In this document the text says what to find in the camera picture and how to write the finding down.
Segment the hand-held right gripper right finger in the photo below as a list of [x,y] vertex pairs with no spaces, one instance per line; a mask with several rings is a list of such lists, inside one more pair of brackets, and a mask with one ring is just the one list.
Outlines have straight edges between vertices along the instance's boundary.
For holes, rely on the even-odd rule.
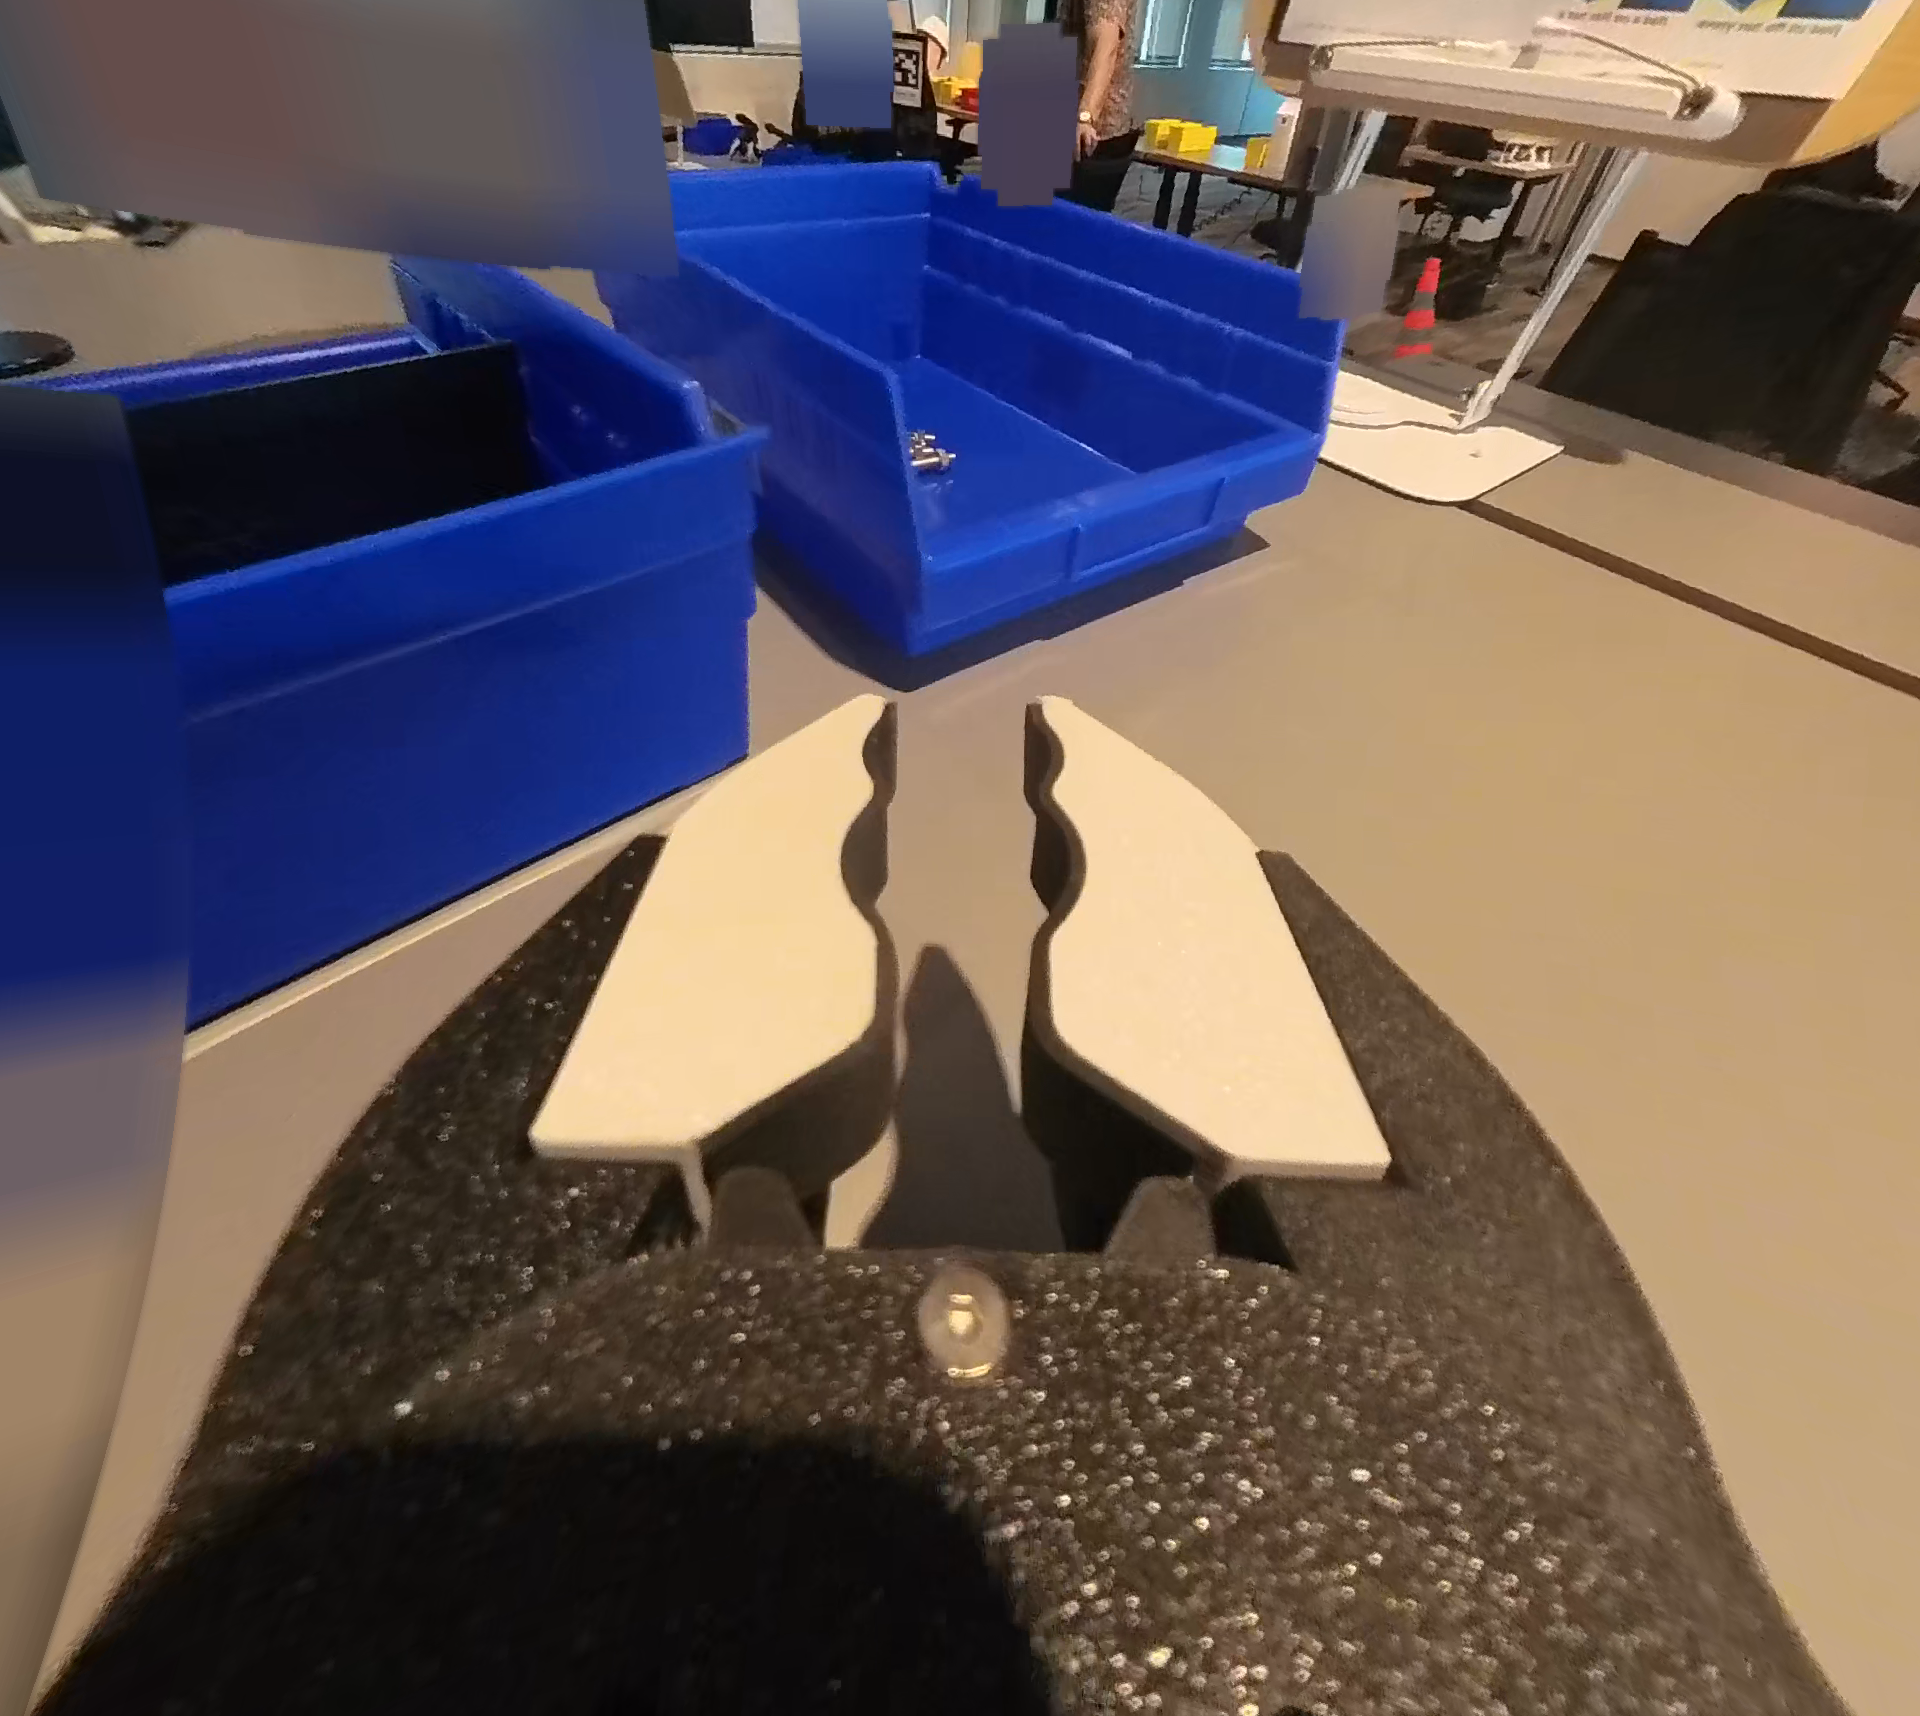
[[1038,1150],[1080,1185],[1386,1180],[1387,1139],[1256,840],[1068,695],[1028,706],[1023,782]]

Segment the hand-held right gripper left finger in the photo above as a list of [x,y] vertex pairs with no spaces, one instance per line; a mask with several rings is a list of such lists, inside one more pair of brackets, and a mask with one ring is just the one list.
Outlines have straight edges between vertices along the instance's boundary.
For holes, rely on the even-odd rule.
[[874,693],[719,777],[659,846],[532,1150],[666,1165],[699,1228],[724,1177],[767,1169],[820,1228],[898,1099],[893,794]]

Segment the blue bin with divider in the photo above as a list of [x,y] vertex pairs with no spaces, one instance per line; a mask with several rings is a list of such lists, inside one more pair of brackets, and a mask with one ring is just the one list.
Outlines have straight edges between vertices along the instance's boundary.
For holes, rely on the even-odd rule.
[[209,1024],[749,751],[763,433],[536,279],[398,257],[405,320],[3,382],[3,427],[506,344],[536,490],[178,587],[132,452],[186,741],[186,1018]]

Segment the blue storage bin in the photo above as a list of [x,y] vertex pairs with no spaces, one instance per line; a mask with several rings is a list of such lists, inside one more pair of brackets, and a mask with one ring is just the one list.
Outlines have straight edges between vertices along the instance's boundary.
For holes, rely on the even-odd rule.
[[594,274],[611,329],[767,438],[763,550],[900,654],[1214,550],[1322,455],[1344,329],[1295,269],[906,159],[666,185],[676,262]]

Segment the black bin divider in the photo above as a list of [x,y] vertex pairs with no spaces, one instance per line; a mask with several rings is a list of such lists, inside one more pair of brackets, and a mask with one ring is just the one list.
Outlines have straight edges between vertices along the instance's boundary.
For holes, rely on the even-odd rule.
[[126,412],[168,587],[542,485],[506,344],[126,400]]

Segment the black office chair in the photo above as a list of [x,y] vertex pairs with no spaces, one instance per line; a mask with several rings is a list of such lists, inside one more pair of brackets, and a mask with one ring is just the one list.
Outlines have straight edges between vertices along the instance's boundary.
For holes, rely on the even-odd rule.
[[1916,291],[1916,185],[1879,145],[1771,169],[1690,242],[1640,231],[1539,387],[1834,472]]

